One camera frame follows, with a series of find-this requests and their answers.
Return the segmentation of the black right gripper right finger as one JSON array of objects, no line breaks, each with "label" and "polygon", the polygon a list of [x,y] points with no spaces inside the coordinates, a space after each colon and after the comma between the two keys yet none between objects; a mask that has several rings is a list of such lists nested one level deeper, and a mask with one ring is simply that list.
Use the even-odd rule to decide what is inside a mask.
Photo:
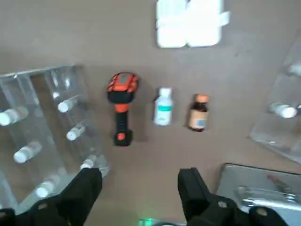
[{"label": "black right gripper right finger", "polygon": [[229,198],[211,193],[196,168],[180,169],[178,192],[188,226],[286,226],[273,209],[252,207],[248,213]]}]

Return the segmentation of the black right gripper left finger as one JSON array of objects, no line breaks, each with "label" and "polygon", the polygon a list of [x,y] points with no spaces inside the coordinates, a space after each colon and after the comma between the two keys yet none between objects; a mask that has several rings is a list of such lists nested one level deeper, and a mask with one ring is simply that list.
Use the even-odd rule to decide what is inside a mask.
[{"label": "black right gripper left finger", "polygon": [[27,211],[0,210],[2,226],[82,226],[103,186],[98,168],[82,169],[61,193],[39,200]]}]

